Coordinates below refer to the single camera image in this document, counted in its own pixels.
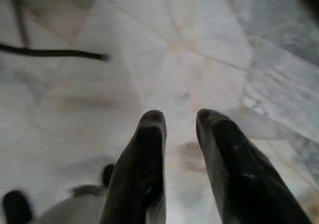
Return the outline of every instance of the black cable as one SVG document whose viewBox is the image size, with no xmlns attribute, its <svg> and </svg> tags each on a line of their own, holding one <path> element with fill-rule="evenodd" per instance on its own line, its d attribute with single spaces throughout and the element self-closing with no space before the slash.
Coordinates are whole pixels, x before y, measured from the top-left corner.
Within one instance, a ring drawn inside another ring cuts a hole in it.
<svg viewBox="0 0 319 224">
<path fill-rule="evenodd" d="M 102 61 L 108 61 L 109 55 L 107 54 L 98 54 L 98 53 L 91 53 L 86 51 L 77 51 L 77 50 L 36 50 L 36 49 L 29 49 L 29 48 L 17 48 L 14 46 L 9 46 L 0 43 L 0 50 L 23 55 L 23 56 L 37 56 L 37 57 L 58 57 L 58 56 L 74 56 L 74 57 L 84 57 Z"/>
<path fill-rule="evenodd" d="M 0 43 L 0 50 L 10 52 L 23 56 L 36 56 L 36 57 L 84 57 L 89 59 L 96 59 L 101 61 L 108 61 L 110 56 L 107 54 L 98 54 L 92 52 L 78 51 L 78 50 L 38 50 L 30 49 L 30 41 L 25 28 L 23 12 L 20 5 L 20 0 L 11 0 L 14 7 L 15 17 L 18 22 L 19 32 L 23 41 L 23 48 L 18 48 Z"/>
</svg>

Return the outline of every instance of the white marble tile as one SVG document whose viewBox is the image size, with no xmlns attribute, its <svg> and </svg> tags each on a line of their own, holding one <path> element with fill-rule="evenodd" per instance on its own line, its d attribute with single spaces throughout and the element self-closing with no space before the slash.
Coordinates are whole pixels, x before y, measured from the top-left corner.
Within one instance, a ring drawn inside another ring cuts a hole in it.
<svg viewBox="0 0 319 224">
<path fill-rule="evenodd" d="M 284 47 L 319 64 L 319 30 L 315 0 L 228 0 L 248 36 Z"/>
<path fill-rule="evenodd" d="M 286 140 L 252 139 L 251 141 L 269 158 L 302 207 L 309 194 L 319 195 L 318 186 L 311 174 Z"/>
<path fill-rule="evenodd" d="M 206 171 L 168 168 L 165 174 L 166 223 L 222 223 Z"/>
<path fill-rule="evenodd" d="M 178 48 L 194 112 L 202 108 L 231 112 L 239 107 L 247 72 Z"/>
<path fill-rule="evenodd" d="M 53 169 L 82 161 L 94 153 L 90 143 L 69 142 L 29 124 L 23 137 L 16 143 L 4 144 L 2 150 L 14 152 L 17 157 L 36 160 Z"/>
<path fill-rule="evenodd" d="M 166 0 L 183 44 L 248 69 L 251 49 L 226 0 Z"/>
<path fill-rule="evenodd" d="M 318 141 L 319 70 L 288 51 L 260 41 L 244 104 Z"/>
<path fill-rule="evenodd" d="M 24 191 L 36 216 L 42 215 L 63 197 L 59 193 L 61 180 L 47 163 L 12 150 L 2 151 L 0 171 L 0 196 L 3 197 L 6 192 L 14 189 Z"/>
<path fill-rule="evenodd" d="M 288 138 L 294 132 L 272 119 L 243 106 L 227 115 L 249 138 Z"/>
<path fill-rule="evenodd" d="M 63 189 L 59 191 L 71 191 L 84 185 L 102 185 L 104 167 L 115 164 L 118 158 L 117 155 L 110 153 L 91 153 L 86 157 L 78 157 L 77 161 L 59 165 L 56 172 L 63 182 Z"/>
<path fill-rule="evenodd" d="M 69 44 L 53 34 L 49 30 L 41 27 L 29 17 L 25 19 L 30 38 L 30 46 L 34 49 L 68 49 Z M 49 83 L 55 71 L 64 58 L 61 57 L 30 57 L 10 55 L 8 59 L 14 61 L 14 67 L 29 73 L 43 82 Z"/>
<path fill-rule="evenodd" d="M 0 40 L 8 45 L 20 45 L 21 40 L 15 23 L 10 0 L 0 0 Z"/>
<path fill-rule="evenodd" d="M 165 40 L 177 41 L 177 35 L 164 0 L 111 1 Z"/>
<path fill-rule="evenodd" d="M 158 77 L 170 69 L 169 48 L 107 0 L 96 2 L 73 47 L 109 53 L 111 60 L 66 59 L 35 123 L 118 153 L 136 128 Z"/>
<path fill-rule="evenodd" d="M 35 102 L 32 94 L 17 83 L 0 83 L 0 135 L 3 146 L 13 145 L 24 135 Z"/>
<path fill-rule="evenodd" d="M 180 145 L 190 138 L 196 141 L 195 113 L 191 112 L 190 93 L 174 53 L 165 57 L 154 79 L 154 89 L 144 104 L 144 111 L 158 109 L 164 112 L 167 129 L 171 130 L 170 136 L 174 137 L 172 145 Z"/>
<path fill-rule="evenodd" d="M 28 15 L 61 38 L 72 41 L 95 0 L 23 0 Z"/>
<path fill-rule="evenodd" d="M 290 143 L 319 185 L 319 144 L 296 133 Z"/>
</svg>

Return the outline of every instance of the floor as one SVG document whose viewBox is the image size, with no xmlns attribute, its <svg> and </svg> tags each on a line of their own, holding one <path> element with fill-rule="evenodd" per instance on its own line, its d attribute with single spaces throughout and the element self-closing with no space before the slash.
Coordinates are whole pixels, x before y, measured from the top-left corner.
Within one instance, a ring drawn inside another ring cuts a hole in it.
<svg viewBox="0 0 319 224">
<path fill-rule="evenodd" d="M 23 0 L 33 48 L 109 62 L 0 54 L 0 196 L 41 215 L 97 184 L 139 117 L 164 112 L 167 223 L 221 223 L 196 133 L 229 115 L 319 223 L 319 23 L 304 0 Z M 0 41 L 20 45 L 9 0 Z"/>
</svg>

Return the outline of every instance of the marble floor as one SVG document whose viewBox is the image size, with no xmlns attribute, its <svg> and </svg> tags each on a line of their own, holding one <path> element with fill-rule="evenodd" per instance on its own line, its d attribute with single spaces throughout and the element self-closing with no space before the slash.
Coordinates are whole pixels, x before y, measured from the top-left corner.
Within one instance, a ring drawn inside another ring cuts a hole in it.
<svg viewBox="0 0 319 224">
<path fill-rule="evenodd" d="M 23 189 L 39 216 L 72 187 L 97 184 L 139 117 L 158 109 L 167 223 L 221 223 L 195 133 L 197 111 L 209 108 L 265 152 L 319 223 L 319 25 L 302 0 L 23 4 L 33 48 L 112 59 L 0 54 L 1 197 Z M 0 41 L 20 45 L 9 0 L 0 17 Z"/>
</svg>

